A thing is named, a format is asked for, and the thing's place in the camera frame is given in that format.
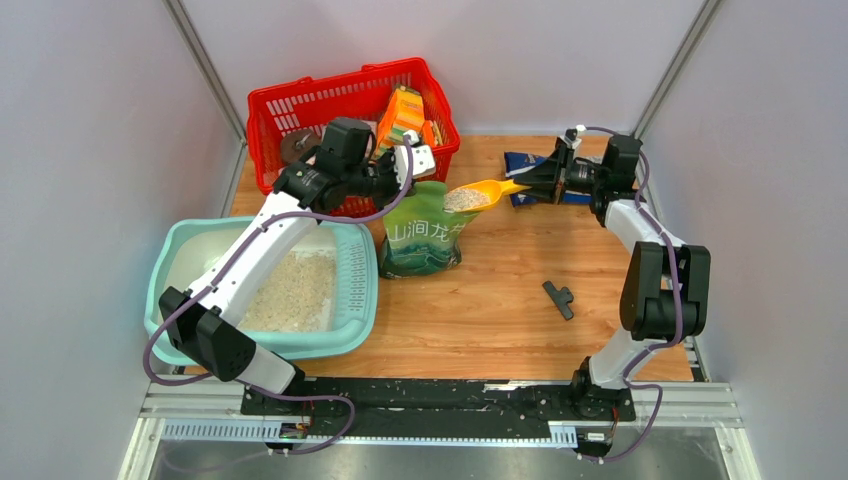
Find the yellow plastic scoop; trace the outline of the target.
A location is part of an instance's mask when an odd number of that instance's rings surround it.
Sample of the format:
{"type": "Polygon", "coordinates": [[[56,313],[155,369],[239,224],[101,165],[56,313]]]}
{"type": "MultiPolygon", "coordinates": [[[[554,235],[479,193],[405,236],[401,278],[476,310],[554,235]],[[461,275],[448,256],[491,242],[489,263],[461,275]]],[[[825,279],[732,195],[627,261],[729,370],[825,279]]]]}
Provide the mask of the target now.
{"type": "Polygon", "coordinates": [[[460,186],[444,197],[448,213],[481,212],[494,208],[505,196],[528,190],[513,180],[482,180],[460,186]]]}

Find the green litter bag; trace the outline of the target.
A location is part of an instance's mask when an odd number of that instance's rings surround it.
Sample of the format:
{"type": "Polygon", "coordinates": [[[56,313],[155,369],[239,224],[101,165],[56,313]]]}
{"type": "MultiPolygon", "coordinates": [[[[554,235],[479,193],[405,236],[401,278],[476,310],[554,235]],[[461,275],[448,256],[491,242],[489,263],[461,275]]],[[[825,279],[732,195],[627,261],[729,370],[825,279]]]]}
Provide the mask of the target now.
{"type": "Polygon", "coordinates": [[[378,254],[381,277],[428,276],[462,262],[459,238],[478,214],[446,211],[447,194],[442,182],[418,182],[414,194],[383,217],[385,238],[378,254]]]}

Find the black bag clip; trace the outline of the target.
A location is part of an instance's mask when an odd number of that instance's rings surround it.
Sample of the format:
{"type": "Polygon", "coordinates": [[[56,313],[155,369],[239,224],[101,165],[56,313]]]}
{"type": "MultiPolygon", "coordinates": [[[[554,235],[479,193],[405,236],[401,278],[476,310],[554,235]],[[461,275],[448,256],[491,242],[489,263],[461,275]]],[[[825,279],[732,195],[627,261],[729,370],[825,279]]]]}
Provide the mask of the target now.
{"type": "Polygon", "coordinates": [[[563,318],[570,321],[574,317],[574,312],[571,309],[574,296],[571,291],[565,286],[558,288],[551,281],[545,281],[542,287],[563,318]]]}

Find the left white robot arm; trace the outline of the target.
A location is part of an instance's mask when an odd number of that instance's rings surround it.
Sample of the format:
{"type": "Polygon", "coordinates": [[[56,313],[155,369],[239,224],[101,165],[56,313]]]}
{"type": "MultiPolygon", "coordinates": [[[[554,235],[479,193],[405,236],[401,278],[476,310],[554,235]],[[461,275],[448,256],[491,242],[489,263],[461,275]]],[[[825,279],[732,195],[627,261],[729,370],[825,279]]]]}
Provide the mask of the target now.
{"type": "Polygon", "coordinates": [[[304,405],[301,370],[261,346],[238,327],[247,307],[276,265],[321,223],[351,224],[331,213],[350,196],[384,200],[395,207],[412,184],[418,136],[369,157],[376,137],[363,121],[338,117],[318,144],[284,166],[259,214],[217,263],[188,287],[167,287],[158,304],[166,334],[177,351],[223,382],[238,381],[267,394],[283,415],[304,405]]]}

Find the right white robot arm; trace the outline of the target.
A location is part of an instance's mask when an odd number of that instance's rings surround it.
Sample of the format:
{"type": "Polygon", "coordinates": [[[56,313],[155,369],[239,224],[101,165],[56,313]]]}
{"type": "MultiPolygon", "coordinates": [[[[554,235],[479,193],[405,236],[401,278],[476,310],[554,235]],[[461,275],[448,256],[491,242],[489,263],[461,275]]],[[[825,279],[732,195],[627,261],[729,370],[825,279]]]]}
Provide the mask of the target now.
{"type": "Polygon", "coordinates": [[[643,163],[639,139],[612,134],[600,161],[578,156],[580,136],[569,130],[553,152],[511,174],[524,194],[558,203],[564,192],[586,194],[600,225],[630,253],[619,303],[620,326],[607,344],[575,371],[570,404],[579,416],[598,417],[630,386],[659,351],[702,333],[707,320],[711,254],[673,235],[642,202],[636,178],[643,163]]]}

